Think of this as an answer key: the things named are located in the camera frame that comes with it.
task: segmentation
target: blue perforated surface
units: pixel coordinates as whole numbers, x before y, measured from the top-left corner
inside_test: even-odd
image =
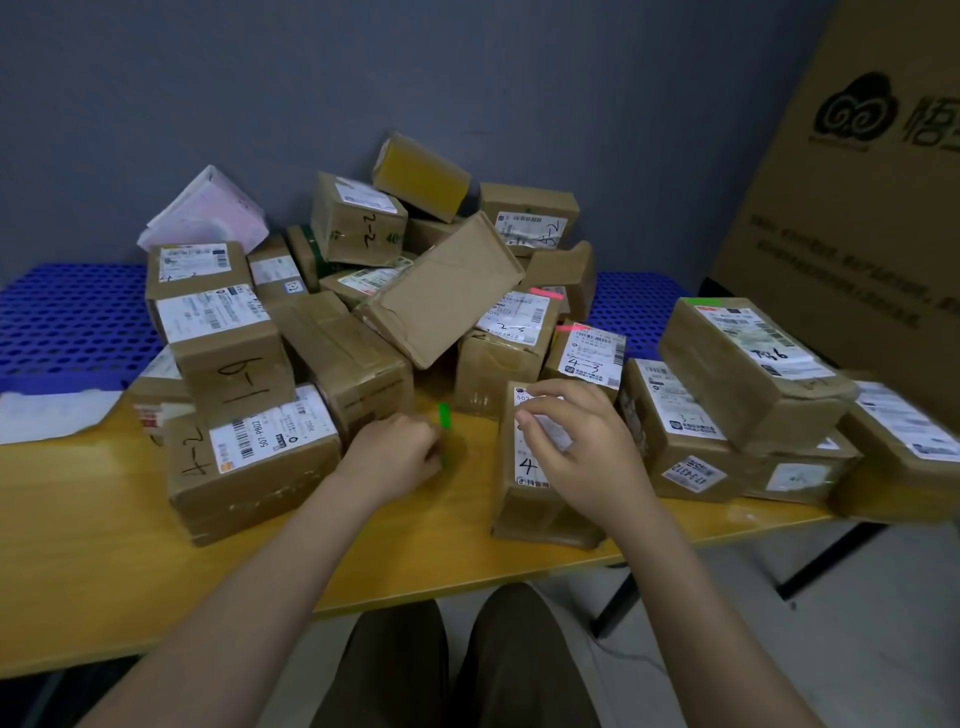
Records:
[[[660,359],[657,342],[686,292],[657,273],[600,273],[587,323],[627,337],[627,356]]]
[[[162,343],[142,265],[47,264],[0,292],[0,392],[122,390]]]

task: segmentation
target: wooden table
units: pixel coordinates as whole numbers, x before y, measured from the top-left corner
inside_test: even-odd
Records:
[[[419,391],[420,410],[433,418],[436,402]],[[371,519],[317,616],[622,561],[609,541],[582,551],[490,537],[496,430],[454,414],[454,462]],[[830,518],[748,498],[666,503],[698,545]],[[166,502],[161,450],[126,398],[87,432],[0,447],[0,677],[148,650],[282,523],[190,545]]]

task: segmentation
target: black metal table leg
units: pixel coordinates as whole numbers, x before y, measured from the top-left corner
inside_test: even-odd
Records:
[[[777,594],[783,601],[792,599],[888,527],[887,523],[858,523],[828,546],[817,558],[777,586]]]
[[[590,632],[598,640],[607,637],[639,601],[640,590],[636,587],[634,576],[629,574],[616,590],[616,594],[607,602],[600,616],[590,623]]]

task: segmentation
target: person's left arm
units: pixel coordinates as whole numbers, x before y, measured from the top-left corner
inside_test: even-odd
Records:
[[[440,470],[437,429],[406,415],[364,427],[337,470],[80,723],[256,723],[330,575],[372,513]]]

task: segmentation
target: white tile floor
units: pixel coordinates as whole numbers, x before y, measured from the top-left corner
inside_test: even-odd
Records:
[[[848,528],[821,524],[701,553],[757,637],[832,728],[960,726],[960,539],[953,526],[899,526],[785,604],[770,586]],[[638,605],[604,641],[576,628],[625,575],[591,570],[535,582],[569,614],[571,652],[605,725],[683,726],[660,654]],[[490,591],[440,600],[456,669]],[[261,728],[309,724],[355,618],[313,624],[298,645]]]

